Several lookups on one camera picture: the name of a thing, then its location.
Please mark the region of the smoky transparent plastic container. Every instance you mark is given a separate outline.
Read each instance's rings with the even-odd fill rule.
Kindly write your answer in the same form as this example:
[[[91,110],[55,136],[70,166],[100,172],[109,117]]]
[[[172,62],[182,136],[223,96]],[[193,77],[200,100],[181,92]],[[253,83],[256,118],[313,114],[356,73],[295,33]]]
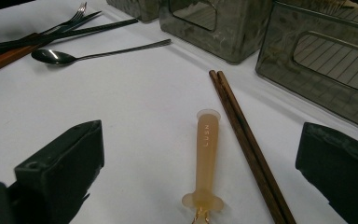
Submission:
[[[358,0],[275,0],[255,70],[358,126]]]
[[[142,22],[151,22],[158,18],[158,0],[106,0],[106,2]]]
[[[261,47],[273,0],[159,0],[162,31],[238,64]]]

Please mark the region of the knife with wooden handle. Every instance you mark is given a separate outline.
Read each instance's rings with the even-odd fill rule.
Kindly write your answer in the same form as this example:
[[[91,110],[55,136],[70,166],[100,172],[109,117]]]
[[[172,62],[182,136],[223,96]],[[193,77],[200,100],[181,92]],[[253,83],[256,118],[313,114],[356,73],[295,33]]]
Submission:
[[[77,18],[76,20],[71,20],[67,24],[60,24],[54,28],[48,29],[46,32],[43,32],[43,35],[63,34],[63,33],[69,32],[69,31],[73,31],[73,30],[75,30],[75,28],[82,26],[83,24],[96,18],[100,14],[101,14],[101,11],[93,12],[87,16],[82,15],[81,17]],[[20,59],[22,57],[28,55],[32,51],[46,46],[46,44],[48,44],[48,42],[33,45],[33,46],[21,47],[18,49],[11,49],[4,53],[0,53],[0,69],[17,61],[18,59]]]

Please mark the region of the translucent amber spoon handle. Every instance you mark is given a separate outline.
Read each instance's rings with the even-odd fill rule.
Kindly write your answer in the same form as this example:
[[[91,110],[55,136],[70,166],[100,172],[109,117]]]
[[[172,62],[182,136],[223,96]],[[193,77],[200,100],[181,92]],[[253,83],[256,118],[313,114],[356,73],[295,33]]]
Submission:
[[[191,224],[210,224],[209,213],[224,207],[222,199],[213,194],[220,114],[203,109],[197,118],[196,187],[182,198],[182,204],[196,211]]]

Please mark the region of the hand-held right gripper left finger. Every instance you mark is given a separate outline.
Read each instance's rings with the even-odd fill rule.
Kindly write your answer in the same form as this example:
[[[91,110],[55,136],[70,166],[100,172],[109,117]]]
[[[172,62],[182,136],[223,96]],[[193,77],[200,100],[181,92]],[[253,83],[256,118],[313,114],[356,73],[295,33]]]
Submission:
[[[9,187],[20,224],[69,224],[104,166],[99,120],[78,124],[14,168]]]

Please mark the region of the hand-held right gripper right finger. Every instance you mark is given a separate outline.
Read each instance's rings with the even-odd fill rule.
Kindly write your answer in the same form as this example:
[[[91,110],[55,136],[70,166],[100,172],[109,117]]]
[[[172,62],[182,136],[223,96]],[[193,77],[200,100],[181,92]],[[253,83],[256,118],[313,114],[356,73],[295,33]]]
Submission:
[[[306,122],[296,168],[348,223],[358,224],[358,141],[337,130]]]

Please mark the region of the dark metal spoon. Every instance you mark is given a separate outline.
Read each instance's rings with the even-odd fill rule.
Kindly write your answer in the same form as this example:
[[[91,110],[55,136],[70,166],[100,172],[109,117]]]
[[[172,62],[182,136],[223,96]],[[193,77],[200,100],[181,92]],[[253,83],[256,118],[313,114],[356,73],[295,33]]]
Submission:
[[[47,64],[53,64],[53,65],[69,65],[69,64],[75,63],[77,61],[82,61],[82,60],[87,60],[87,59],[106,57],[106,56],[117,55],[117,54],[121,54],[121,53],[133,52],[133,51],[137,51],[137,50],[164,47],[164,46],[170,45],[171,43],[172,43],[172,41],[170,39],[165,39],[165,40],[162,40],[159,42],[142,45],[142,46],[138,46],[138,47],[133,47],[133,48],[128,48],[128,49],[119,49],[119,50],[115,50],[115,51],[85,55],[85,56],[81,56],[81,57],[75,57],[68,53],[60,52],[60,51],[52,50],[52,49],[38,49],[38,50],[35,50],[31,54],[31,56],[33,59],[35,59],[41,63],[47,63]]]

